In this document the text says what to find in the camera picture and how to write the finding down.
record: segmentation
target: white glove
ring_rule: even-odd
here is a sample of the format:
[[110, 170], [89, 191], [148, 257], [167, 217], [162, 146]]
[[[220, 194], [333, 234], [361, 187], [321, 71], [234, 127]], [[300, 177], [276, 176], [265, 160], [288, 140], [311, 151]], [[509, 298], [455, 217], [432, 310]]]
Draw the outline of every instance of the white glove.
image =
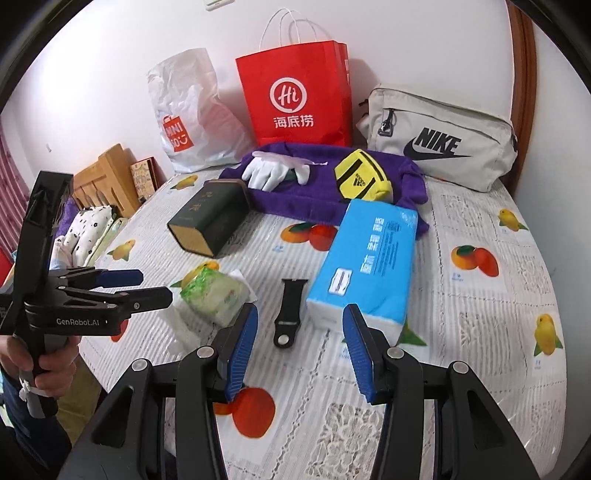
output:
[[242, 180], [248, 182], [248, 188], [262, 190], [263, 192], [273, 191], [283, 180], [290, 170], [295, 171], [297, 183], [305, 185], [310, 178], [310, 165], [316, 165], [310, 160], [288, 155], [279, 155], [269, 152], [252, 152], [254, 157], [246, 166], [242, 174]]

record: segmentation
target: white wall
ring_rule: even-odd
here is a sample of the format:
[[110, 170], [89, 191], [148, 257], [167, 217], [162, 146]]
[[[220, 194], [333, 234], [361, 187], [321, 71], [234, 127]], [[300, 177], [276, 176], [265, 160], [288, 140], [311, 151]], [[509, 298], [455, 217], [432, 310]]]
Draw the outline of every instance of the white wall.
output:
[[[2, 119], [16, 123], [35, 175], [76, 173], [117, 142], [138, 159], [156, 157], [171, 175], [146, 72], [183, 50], [207, 47], [222, 100], [247, 124], [234, 59], [257, 50], [267, 20], [286, 5], [321, 25], [322, 39], [348, 44], [355, 105], [378, 82], [392, 82], [509, 114], [504, 0], [236, 0], [213, 12], [200, 0], [94, 0], [39, 55]], [[301, 31], [313, 39], [305, 26]], [[265, 46], [277, 42], [273, 27]], [[11, 148], [18, 144], [7, 137]]]
[[591, 433], [591, 95], [536, 28], [538, 98], [517, 205], [544, 257], [558, 300], [568, 370], [566, 424], [553, 478]]
[[14, 109], [12, 108], [12, 105], [2, 110], [2, 114], [0, 115], [0, 125], [7, 142], [8, 151], [10, 152], [21, 177], [27, 184], [27, 187], [32, 189], [37, 174], [33, 175], [33, 171], [27, 160], [27, 155], [22, 146], [21, 136], [18, 133], [17, 121], [14, 117]]

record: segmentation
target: wooden headboard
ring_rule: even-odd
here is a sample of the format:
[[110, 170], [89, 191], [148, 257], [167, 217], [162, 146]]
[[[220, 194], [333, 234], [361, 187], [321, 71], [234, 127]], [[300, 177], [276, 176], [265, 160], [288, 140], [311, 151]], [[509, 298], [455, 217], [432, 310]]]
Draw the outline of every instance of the wooden headboard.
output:
[[534, 24], [525, 13], [513, 3], [507, 2], [511, 37], [513, 40], [513, 103], [511, 122], [517, 136], [517, 159], [511, 171], [501, 180], [513, 196], [519, 183], [527, 151], [530, 147], [531, 131], [534, 125], [535, 100], [537, 97], [538, 59], [535, 47]]
[[117, 144], [90, 167], [74, 175], [72, 197], [78, 207], [116, 205], [121, 216], [130, 218], [140, 206], [129, 169], [132, 163], [129, 152]]

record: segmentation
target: curtain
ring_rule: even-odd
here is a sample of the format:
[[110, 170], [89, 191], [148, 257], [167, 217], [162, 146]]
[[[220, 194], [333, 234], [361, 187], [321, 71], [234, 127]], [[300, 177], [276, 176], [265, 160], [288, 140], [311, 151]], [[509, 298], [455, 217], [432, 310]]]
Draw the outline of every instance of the curtain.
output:
[[0, 248], [8, 258], [17, 249], [28, 199], [27, 185], [8, 151], [0, 124]]

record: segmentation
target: green packaged item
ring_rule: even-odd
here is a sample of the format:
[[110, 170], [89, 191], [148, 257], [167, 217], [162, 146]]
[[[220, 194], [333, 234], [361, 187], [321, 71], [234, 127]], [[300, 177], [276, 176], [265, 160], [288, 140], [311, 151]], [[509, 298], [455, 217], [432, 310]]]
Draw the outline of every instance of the green packaged item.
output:
[[249, 295], [244, 283], [207, 267], [181, 291], [192, 311], [222, 328], [234, 321]]

